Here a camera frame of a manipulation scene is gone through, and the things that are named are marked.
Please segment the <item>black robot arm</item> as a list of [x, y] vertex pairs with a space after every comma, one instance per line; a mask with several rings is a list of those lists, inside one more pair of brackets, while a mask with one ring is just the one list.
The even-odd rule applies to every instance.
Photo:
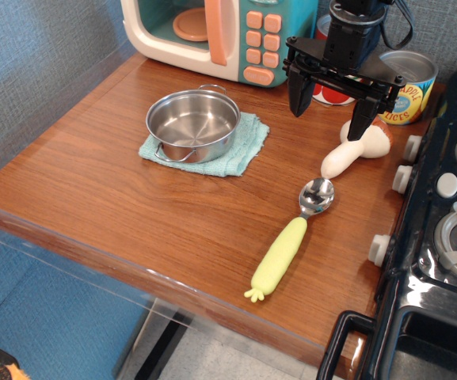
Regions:
[[301, 116], [317, 85], [356, 100], [348, 140], [361, 139], [377, 115], [394, 109], [402, 74], [385, 64], [375, 48], [387, 42], [384, 23], [390, 1], [332, 1], [325, 40], [291, 36], [284, 71], [291, 112]]

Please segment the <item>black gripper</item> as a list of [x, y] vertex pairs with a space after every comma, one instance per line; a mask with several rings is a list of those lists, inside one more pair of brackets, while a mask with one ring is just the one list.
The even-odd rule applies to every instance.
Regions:
[[404, 79], [375, 53], [380, 40], [391, 49], [407, 45], [390, 44], [386, 36], [386, 11], [331, 11], [326, 40], [291, 36], [284, 71], [288, 76], [291, 112], [300, 117], [310, 106], [319, 84], [356, 100], [348, 141], [357, 141], [379, 114], [381, 104], [393, 104]]

